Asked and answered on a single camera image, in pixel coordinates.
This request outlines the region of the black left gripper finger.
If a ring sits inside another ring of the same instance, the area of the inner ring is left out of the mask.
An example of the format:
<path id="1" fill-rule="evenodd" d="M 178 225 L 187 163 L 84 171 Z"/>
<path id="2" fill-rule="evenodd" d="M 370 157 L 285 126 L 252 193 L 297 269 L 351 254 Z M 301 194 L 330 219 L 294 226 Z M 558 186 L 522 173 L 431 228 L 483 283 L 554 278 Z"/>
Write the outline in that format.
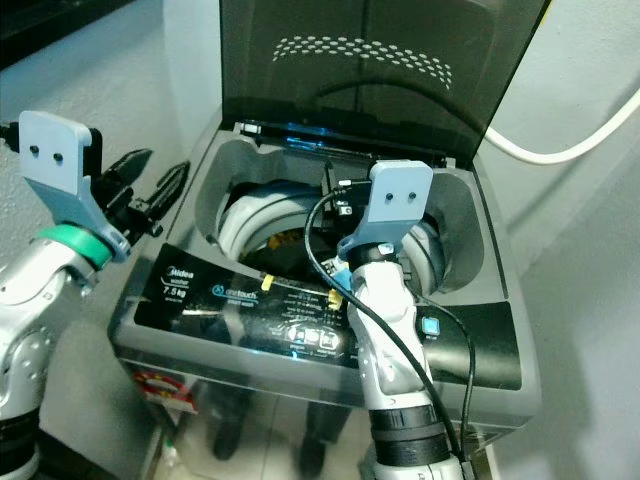
<path id="1" fill-rule="evenodd" d="M 188 163 L 170 166 L 157 182 L 157 215 L 165 216 L 172 209 L 174 202 L 182 196 L 183 188 L 189 175 Z"/>
<path id="2" fill-rule="evenodd" d="M 152 155 L 152 150 L 133 150 L 122 156 L 122 184 L 128 198 L 133 197 L 134 183 L 145 173 Z"/>

